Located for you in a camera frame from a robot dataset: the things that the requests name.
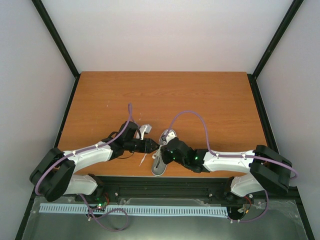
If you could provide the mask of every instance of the gray wall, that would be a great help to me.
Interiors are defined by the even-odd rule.
[[[258,78],[279,151],[300,177],[301,194],[320,239],[320,1],[307,0]]]
[[[251,73],[292,0],[43,0],[79,71]]]
[[[0,239],[14,239],[29,175],[53,147],[74,79],[32,2],[0,3]]]

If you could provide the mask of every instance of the wooden tabletop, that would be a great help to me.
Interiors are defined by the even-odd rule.
[[[199,113],[208,128],[210,147],[240,152],[266,140],[245,72],[82,72],[58,147],[75,150],[118,131],[128,119],[128,103],[138,124],[150,124],[148,138],[159,140],[175,115]],[[192,148],[207,148],[201,121],[191,113],[173,125],[180,140]],[[78,172],[98,176],[153,176],[152,155],[97,163]],[[172,162],[164,177],[231,177],[239,172],[194,173]]]

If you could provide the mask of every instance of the white backdrop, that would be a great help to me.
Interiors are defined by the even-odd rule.
[[[280,153],[320,239],[320,1],[304,1],[258,78]]]
[[[43,0],[79,71],[252,73],[292,0]]]
[[[0,1],[0,239],[15,239],[74,78],[31,1]]]

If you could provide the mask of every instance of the black metal frame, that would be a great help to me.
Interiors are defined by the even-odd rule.
[[[268,147],[278,152],[278,147],[275,141],[275,137],[273,135],[271,125],[269,123],[268,115],[265,110],[265,106],[263,100],[261,98],[261,94],[259,91],[259,87],[257,84],[257,78],[264,66],[266,65],[268,59],[270,58],[272,52],[276,48],[278,42],[281,37],[285,33],[287,27],[290,22],[294,18],[296,12],[299,7],[303,3],[304,0],[293,0],[290,8],[285,14],[282,22],[280,23],[277,31],[275,32],[272,40],[270,41],[268,47],[266,48],[261,60],[256,66],[253,74],[248,74],[248,80],[251,87],[251,91],[254,97],[254,101],[256,104],[256,108],[259,114],[259,118],[261,121],[261,125],[263,128],[264,136],[267,142]],[[70,68],[75,81],[72,88],[72,92],[62,119],[62,123],[55,141],[54,146],[58,146],[64,125],[67,120],[67,116],[69,113],[69,109],[74,97],[74,94],[77,89],[77,85],[80,79],[80,74],[73,63],[62,39],[59,36],[57,29],[55,28],[48,12],[46,11],[41,0],[32,0],[35,8],[37,9],[39,15],[41,16],[44,24],[46,25],[48,31],[50,32],[53,40],[55,41],[57,47],[59,48],[66,64]],[[166,198],[192,198],[192,199],[202,199],[208,203],[214,203],[215,200],[212,197],[209,197],[209,193],[213,191],[216,187],[221,187],[221,185],[226,184],[225,178],[169,178],[169,177],[157,177],[157,178],[146,178],[146,177],[101,177],[101,180],[109,185],[109,189],[113,189],[115,193],[118,193],[117,196],[111,197],[112,201],[117,201],[118,198],[132,198],[132,197],[147,197],[147,198],[160,198],[165,196]],[[264,192],[258,192],[254,194],[256,198],[264,198]],[[16,240],[21,240],[25,227],[27,225],[27,221],[30,215],[30,211],[34,202],[35,193],[33,192],[28,206],[26,208],[24,217],[22,219],[20,228],[16,235]],[[283,199],[282,196],[276,196],[270,194],[270,199]],[[296,187],[291,187],[289,193],[285,196],[285,199],[295,200],[300,216],[302,218],[302,222],[304,225],[304,229],[309,239],[314,240],[315,237],[312,233],[312,229],[310,227],[304,206],[302,204],[302,200],[300,198],[298,189]]]

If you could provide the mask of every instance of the white panel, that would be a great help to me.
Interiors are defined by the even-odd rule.
[[[280,153],[293,163],[315,239],[320,239],[320,1],[304,1],[258,78]]]
[[[32,1],[0,7],[0,238],[15,239],[74,82]]]
[[[292,0],[44,0],[79,71],[252,73]]]

